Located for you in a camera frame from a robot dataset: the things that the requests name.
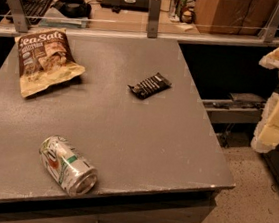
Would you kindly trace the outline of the black rxbar chocolate wrapper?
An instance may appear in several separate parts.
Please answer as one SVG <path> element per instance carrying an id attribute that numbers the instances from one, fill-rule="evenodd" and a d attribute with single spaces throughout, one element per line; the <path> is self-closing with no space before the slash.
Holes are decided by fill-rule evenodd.
<path id="1" fill-rule="evenodd" d="M 160 72 L 140 81 L 134 86 L 128 86 L 134 96 L 140 98 L 140 100 L 149 98 L 165 89 L 169 89 L 170 87 L 172 87 L 172 83 L 169 82 L 165 76 L 161 75 Z"/>

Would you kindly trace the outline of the silver soda can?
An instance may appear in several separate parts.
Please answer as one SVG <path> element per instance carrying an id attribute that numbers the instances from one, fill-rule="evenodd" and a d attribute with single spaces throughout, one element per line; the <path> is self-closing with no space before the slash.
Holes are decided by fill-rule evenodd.
<path id="1" fill-rule="evenodd" d="M 48 173 L 69 195 L 84 195 L 98 180 L 97 169 L 78 154 L 66 138 L 54 135 L 40 146 L 40 158 Z"/>

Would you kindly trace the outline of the sea salt chip bag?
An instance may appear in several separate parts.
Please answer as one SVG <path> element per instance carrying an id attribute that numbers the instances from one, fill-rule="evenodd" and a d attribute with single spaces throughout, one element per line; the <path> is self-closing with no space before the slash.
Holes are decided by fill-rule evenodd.
<path id="1" fill-rule="evenodd" d="M 22 97 L 29 97 L 85 72 L 73 59 L 65 28 L 43 29 L 15 38 Z"/>

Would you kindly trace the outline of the grey table drawer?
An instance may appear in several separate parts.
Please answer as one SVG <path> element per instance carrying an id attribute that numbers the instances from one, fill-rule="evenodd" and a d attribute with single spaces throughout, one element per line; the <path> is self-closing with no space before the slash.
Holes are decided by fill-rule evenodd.
<path id="1" fill-rule="evenodd" d="M 0 202 L 0 223 L 201 223 L 210 192 Z"/>

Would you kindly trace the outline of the cans and jar cluster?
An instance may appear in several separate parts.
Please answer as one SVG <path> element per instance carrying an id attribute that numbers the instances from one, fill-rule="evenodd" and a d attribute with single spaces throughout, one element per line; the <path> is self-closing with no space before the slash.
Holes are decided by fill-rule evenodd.
<path id="1" fill-rule="evenodd" d="M 168 18 L 172 22 L 191 24 L 195 16 L 194 8 L 195 0 L 170 0 Z"/>

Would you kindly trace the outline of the black laptop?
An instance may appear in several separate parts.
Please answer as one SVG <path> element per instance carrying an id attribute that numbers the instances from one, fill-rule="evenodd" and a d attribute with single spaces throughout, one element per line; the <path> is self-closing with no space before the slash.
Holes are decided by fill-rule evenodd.
<path id="1" fill-rule="evenodd" d="M 119 7 L 120 9 L 145 11 L 149 10 L 149 0 L 102 0 L 102 8 Z"/>

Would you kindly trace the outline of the glass partition with metal brackets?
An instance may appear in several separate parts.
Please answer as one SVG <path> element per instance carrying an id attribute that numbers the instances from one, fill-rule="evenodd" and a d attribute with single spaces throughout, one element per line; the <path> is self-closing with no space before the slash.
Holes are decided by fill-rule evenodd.
<path id="1" fill-rule="evenodd" d="M 73 34 L 108 33 L 144 35 L 147 38 L 170 37 L 179 40 L 208 42 L 212 39 L 240 44 L 267 45 L 279 47 L 279 1 L 266 25 L 256 35 L 224 35 L 200 33 L 194 22 L 172 22 L 169 16 L 170 0 L 149 0 L 149 10 L 137 11 L 116 8 L 102 8 L 102 0 L 85 0 L 92 10 L 88 17 L 67 18 L 51 6 L 36 25 L 30 25 L 21 6 L 13 2 L 21 0 L 0 0 L 0 35 L 30 33 L 35 30 L 65 28 Z"/>

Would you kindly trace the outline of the black headphones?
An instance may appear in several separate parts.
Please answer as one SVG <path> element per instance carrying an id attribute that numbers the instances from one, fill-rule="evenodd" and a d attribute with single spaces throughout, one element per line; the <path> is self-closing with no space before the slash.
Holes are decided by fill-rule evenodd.
<path id="1" fill-rule="evenodd" d="M 88 17 L 92 10 L 85 0 L 57 0 L 53 7 L 67 18 Z"/>

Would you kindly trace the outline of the wooden cabinet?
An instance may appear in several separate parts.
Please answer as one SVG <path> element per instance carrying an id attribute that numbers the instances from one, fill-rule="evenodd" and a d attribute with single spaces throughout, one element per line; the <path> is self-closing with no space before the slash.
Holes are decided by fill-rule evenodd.
<path id="1" fill-rule="evenodd" d="M 256 35 L 279 0 L 196 0 L 194 22 L 200 33 Z"/>

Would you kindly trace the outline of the yellow foam padding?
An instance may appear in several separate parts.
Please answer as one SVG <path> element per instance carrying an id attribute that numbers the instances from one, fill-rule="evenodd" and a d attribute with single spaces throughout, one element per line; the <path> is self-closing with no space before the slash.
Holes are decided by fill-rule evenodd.
<path id="1" fill-rule="evenodd" d="M 273 93 L 266 101 L 250 145 L 259 153 L 268 153 L 279 145 L 279 94 Z"/>

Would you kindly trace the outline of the black keyboard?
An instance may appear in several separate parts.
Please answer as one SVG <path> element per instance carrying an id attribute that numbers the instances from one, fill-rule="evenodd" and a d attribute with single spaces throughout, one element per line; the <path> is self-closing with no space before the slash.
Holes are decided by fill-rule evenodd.
<path id="1" fill-rule="evenodd" d="M 21 0 L 26 19 L 30 25 L 36 25 L 44 17 L 54 0 Z"/>

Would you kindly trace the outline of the grey metal shelf rail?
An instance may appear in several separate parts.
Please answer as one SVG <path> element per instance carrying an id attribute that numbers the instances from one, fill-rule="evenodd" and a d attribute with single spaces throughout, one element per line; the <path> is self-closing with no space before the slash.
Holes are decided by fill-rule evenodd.
<path id="1" fill-rule="evenodd" d="M 228 99 L 205 99 L 202 103 L 212 123 L 256 124 L 266 100 L 253 93 L 231 93 Z"/>

